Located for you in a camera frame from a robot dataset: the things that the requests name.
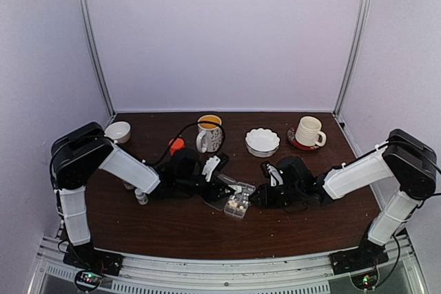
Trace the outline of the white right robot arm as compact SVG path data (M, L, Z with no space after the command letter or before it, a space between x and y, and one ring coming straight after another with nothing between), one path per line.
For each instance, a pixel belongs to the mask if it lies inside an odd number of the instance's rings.
M367 229L366 240L353 252L359 267L368 267L408 217L425 200L434 196L437 175L436 152L401 129L350 163L332 167L314 176L302 158L288 156L276 165L261 165L268 183L260 185L249 197L251 204L268 209L283 209L297 202L327 205L348 193L386 178L399 184L386 207Z

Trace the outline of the grey-capped orange label bottle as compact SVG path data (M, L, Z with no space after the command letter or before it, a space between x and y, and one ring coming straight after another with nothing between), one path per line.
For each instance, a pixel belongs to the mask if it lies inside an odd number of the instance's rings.
M129 191L133 191L136 189L136 187L134 185L132 185L126 181L123 181L123 186Z

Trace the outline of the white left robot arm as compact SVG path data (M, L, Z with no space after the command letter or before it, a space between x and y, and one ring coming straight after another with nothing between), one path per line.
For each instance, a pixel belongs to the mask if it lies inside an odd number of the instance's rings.
M183 148L169 160L148 163L106 136L96 122L59 138L51 147L50 179L68 240L74 246L73 259L84 269L93 269L99 263L98 252L88 246L92 237L85 201L85 187L96 171L106 171L157 199L184 193L217 202L235 193L216 175L228 161L226 154L217 153L201 162L197 151Z

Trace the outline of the clear plastic pill organizer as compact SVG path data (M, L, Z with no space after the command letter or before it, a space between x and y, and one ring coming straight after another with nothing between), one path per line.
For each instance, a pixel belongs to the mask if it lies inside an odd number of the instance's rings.
M249 185L249 184L244 183L244 182L237 182L233 178L230 178L230 177L228 177L228 176L226 176L224 174L220 174L218 176L218 179L223 184L226 184L228 187L230 185L237 185L237 184L239 184L239 185L246 186L246 190L243 193L236 193L234 191L234 193L232 195L223 197L223 198L221 198L221 199L219 199L217 201L214 201L214 202L206 202L206 204L208 206L210 206L211 208L214 208L217 211L224 211L226 216L230 216L230 217L236 218L238 220L242 220L245 217L245 214L247 213L247 211L245 213L233 213L232 210L228 207L228 202L230 200L248 201L249 206L250 206L249 197L255 192L256 187L254 185Z

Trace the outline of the small white pill bottle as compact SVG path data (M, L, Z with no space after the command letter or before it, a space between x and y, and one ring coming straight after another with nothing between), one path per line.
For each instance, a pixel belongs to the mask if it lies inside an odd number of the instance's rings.
M140 189L135 189L135 197L140 205L146 205L148 203L148 196Z

